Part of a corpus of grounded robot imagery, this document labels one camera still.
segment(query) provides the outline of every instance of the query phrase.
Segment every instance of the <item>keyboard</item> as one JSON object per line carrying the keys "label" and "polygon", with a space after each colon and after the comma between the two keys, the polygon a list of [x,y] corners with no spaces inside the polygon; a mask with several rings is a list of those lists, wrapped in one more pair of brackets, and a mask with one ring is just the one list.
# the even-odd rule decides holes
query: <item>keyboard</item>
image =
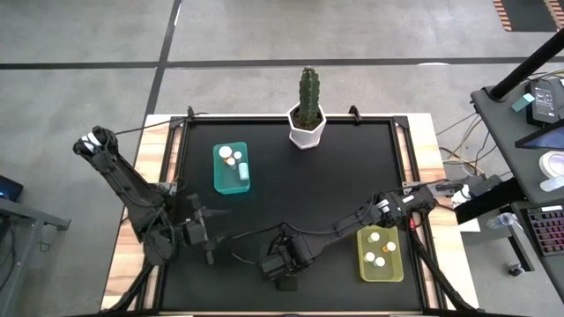
{"label": "keyboard", "polygon": [[564,254],[564,210],[561,206],[531,209],[528,216],[542,255]]}

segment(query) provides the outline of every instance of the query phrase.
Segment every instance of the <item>teal container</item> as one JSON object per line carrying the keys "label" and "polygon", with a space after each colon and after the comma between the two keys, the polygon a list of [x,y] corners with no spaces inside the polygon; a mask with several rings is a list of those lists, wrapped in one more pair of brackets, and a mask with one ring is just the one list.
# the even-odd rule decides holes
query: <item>teal container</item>
{"label": "teal container", "polygon": [[[222,146],[229,146],[233,150],[233,153],[239,151],[242,154],[241,161],[235,164],[237,166],[235,170],[232,170],[223,158],[220,157],[219,148]],[[248,168],[250,169],[246,143],[237,142],[231,144],[216,144],[213,146],[213,187],[215,190],[223,195],[245,193],[249,191],[250,174],[247,180],[241,181],[239,177],[240,163],[247,163]]]}

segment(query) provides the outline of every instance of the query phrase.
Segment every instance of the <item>white pot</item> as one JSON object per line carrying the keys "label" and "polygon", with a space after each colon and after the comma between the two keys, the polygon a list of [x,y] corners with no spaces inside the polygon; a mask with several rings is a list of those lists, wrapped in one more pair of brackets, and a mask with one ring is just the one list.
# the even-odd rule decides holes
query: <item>white pot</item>
{"label": "white pot", "polygon": [[323,108],[321,108],[321,105],[319,105],[319,112],[321,114],[322,121],[321,123],[319,123],[317,128],[311,131],[305,129],[298,129],[293,125],[292,113],[299,105],[300,103],[298,102],[287,113],[288,121],[290,122],[290,128],[291,128],[290,140],[292,140],[292,142],[296,144],[296,146],[299,147],[300,150],[305,150],[315,147],[319,144],[319,140],[321,139],[321,134],[323,133],[323,128],[325,128],[325,123],[327,123],[327,119],[325,118],[325,113],[323,112]]}

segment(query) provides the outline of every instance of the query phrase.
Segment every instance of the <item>yellow container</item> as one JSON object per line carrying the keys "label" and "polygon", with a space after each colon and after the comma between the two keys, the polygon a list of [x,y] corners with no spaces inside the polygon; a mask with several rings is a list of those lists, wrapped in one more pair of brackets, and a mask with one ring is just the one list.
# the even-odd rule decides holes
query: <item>yellow container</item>
{"label": "yellow container", "polygon": [[[380,239],[369,242],[372,232],[380,234]],[[404,280],[404,267],[402,255],[399,250],[399,238],[397,228],[384,229],[377,225],[371,225],[356,232],[357,245],[359,248],[360,277],[366,282],[401,282]],[[384,252],[383,249],[388,242],[394,242],[394,251]],[[377,266],[373,262],[367,262],[365,254],[372,252],[375,258],[382,257],[385,260],[383,266]]]}

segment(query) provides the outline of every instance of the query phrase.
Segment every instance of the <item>potted plant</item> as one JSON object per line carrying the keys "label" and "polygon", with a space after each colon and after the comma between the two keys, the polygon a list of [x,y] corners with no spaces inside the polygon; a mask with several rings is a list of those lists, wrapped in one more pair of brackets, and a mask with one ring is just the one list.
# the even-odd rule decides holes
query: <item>potted plant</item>
{"label": "potted plant", "polygon": [[319,144],[327,119],[319,105],[319,75],[311,67],[301,73],[300,102],[288,111],[288,121],[290,140],[301,150]]}

